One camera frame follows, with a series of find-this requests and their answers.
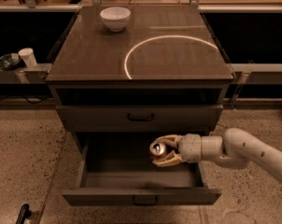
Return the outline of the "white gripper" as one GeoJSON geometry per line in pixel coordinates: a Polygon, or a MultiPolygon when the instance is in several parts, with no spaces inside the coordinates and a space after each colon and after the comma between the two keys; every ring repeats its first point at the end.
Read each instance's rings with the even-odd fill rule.
{"type": "Polygon", "coordinates": [[[154,160],[152,163],[157,167],[176,166],[183,161],[195,163],[202,159],[202,141],[199,134],[186,134],[183,137],[177,134],[169,134],[158,137],[155,142],[178,148],[179,151],[179,154],[176,154],[173,150],[165,157],[154,160]]]}

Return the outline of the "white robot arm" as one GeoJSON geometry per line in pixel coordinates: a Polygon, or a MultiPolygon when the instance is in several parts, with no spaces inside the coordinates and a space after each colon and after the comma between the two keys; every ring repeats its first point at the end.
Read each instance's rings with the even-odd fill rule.
{"type": "Polygon", "coordinates": [[[149,145],[149,153],[157,167],[212,161],[224,168],[245,169],[253,161],[282,184],[282,151],[238,128],[230,128],[222,136],[161,136],[149,145]]]}

